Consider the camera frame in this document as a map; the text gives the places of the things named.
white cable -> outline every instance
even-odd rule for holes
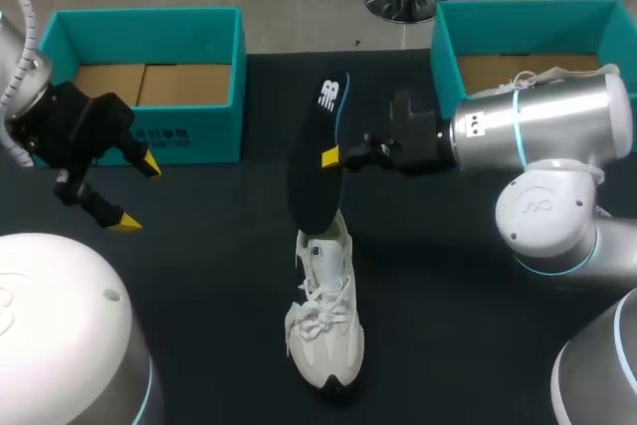
[[[25,42],[24,49],[18,66],[16,67],[13,78],[0,98],[0,144],[4,146],[7,152],[16,160],[16,162],[25,167],[33,166],[31,155],[21,148],[13,140],[9,131],[7,131],[6,115],[9,104],[24,80],[25,76],[36,58],[36,14],[30,0],[18,0],[25,20]]]

cardboard box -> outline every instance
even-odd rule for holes
[[[56,12],[40,45],[55,84],[115,92],[159,164],[237,162],[247,56],[241,12],[174,8]],[[109,151],[100,165],[124,164]]]
[[[637,28],[619,0],[438,5],[431,68],[445,118],[469,95],[506,84],[521,71],[587,71],[605,64],[619,67],[637,110]]]

sneaker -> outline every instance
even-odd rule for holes
[[[546,72],[542,72],[537,75],[534,72],[523,71],[516,75],[508,84],[500,85],[496,89],[484,90],[471,95],[469,98],[482,99],[484,97],[492,97],[493,95],[507,94],[513,90],[526,90],[535,85],[551,84],[553,82],[559,82],[566,79],[582,79],[587,77],[594,77],[597,75],[619,75],[619,67],[614,64],[604,65],[599,70],[590,72],[572,72],[569,70],[561,69],[560,67],[553,67]]]
[[[350,385],[362,364],[364,334],[356,311],[356,280],[351,237],[340,211],[319,236],[299,232],[297,268],[303,304],[286,315],[286,343],[304,379],[314,387],[340,391]]]

black table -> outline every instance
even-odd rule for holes
[[[558,291],[520,271],[495,228],[505,174],[345,180],[366,351],[348,404],[313,394],[285,353],[295,235],[286,154],[316,81],[352,79],[347,136],[382,128],[399,85],[435,106],[427,51],[251,56],[244,159],[91,173],[144,229],[101,231],[51,192],[55,172],[0,159],[0,234],[41,231],[104,255],[126,283],[164,386],[168,423],[552,424],[549,378],[565,342],[616,293]],[[637,215],[637,161],[607,169],[600,204]]]

new balance logo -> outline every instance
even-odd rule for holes
[[[318,99],[318,104],[325,108],[327,111],[333,111],[334,100],[336,100],[337,95],[338,82],[326,80],[325,83],[322,84],[322,89],[320,89],[320,98]]]

